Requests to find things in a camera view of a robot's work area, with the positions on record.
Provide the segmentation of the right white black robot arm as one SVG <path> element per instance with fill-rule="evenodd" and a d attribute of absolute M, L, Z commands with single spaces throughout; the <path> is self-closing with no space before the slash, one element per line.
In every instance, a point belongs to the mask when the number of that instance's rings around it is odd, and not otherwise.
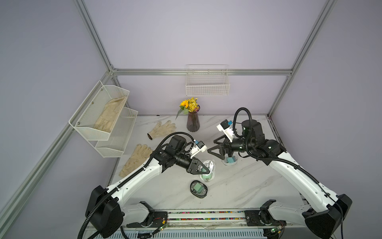
<path fill-rule="evenodd" d="M 337 194 L 297 163 L 286 148 L 273 139 L 267 139 L 262 125 L 252 118 L 247 108 L 239 108 L 233 120 L 223 120 L 217 125 L 223 136 L 215 139 L 208 153 L 224 160 L 234 153 L 263 162 L 282 175 L 307 201 L 299 207 L 283 206 L 270 199 L 260 207 L 256 216 L 248 216 L 264 226 L 286 222 L 307 227 L 321 239 L 330 239 L 343 222 L 352 205 L 346 194 Z"/>

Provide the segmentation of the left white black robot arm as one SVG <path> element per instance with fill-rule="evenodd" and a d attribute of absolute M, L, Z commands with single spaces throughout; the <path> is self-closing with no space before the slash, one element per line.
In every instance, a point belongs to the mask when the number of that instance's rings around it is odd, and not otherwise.
<path fill-rule="evenodd" d="M 143 165 L 106 188 L 96 187 L 92 192 L 78 238 L 84 237 L 85 230 L 91 224 L 104 239 L 113 235 L 128 218 L 124 209 L 129 198 L 144 184 L 162 174 L 166 169 L 177 165 L 192 175 L 209 174 L 210 170 L 196 155 L 208 148 L 202 141 L 192 138 L 187 142 L 184 138 L 190 136 L 185 132 L 174 132 L 166 136 L 156 149 L 144 161 Z"/>

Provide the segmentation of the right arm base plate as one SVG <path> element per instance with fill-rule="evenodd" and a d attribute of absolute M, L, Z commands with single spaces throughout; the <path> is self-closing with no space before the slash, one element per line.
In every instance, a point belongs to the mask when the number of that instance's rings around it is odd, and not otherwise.
<path fill-rule="evenodd" d="M 246 210 L 244 211 L 246 224 L 249 227 L 260 226 L 285 226 L 286 221 L 276 220 L 267 210 Z"/>

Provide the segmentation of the green charger plug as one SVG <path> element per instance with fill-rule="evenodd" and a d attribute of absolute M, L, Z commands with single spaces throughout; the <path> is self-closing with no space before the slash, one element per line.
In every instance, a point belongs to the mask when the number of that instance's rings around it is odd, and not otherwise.
<path fill-rule="evenodd" d="M 193 187 L 193 190 L 197 193 L 201 193 L 204 190 L 204 187 L 200 183 L 196 183 Z"/>
<path fill-rule="evenodd" d="M 213 175 L 212 174 L 202 174 L 201 175 L 201 180 L 205 181 L 205 182 L 209 182 L 213 179 Z"/>

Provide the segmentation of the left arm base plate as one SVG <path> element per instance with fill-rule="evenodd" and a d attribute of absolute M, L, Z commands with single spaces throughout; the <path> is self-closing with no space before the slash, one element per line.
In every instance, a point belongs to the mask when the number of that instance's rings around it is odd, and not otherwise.
<path fill-rule="evenodd" d="M 163 221 L 167 221 L 168 212 L 166 211 L 155 211 L 148 214 L 143 222 L 134 222 L 127 224 L 127 228 L 158 228 L 163 225 Z"/>

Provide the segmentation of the teal charger plug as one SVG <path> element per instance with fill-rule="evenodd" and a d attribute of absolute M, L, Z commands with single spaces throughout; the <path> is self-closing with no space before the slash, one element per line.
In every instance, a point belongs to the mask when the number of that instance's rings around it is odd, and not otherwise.
<path fill-rule="evenodd" d="M 228 157 L 225 161 L 227 164 L 235 164 L 236 159 L 234 157 Z"/>

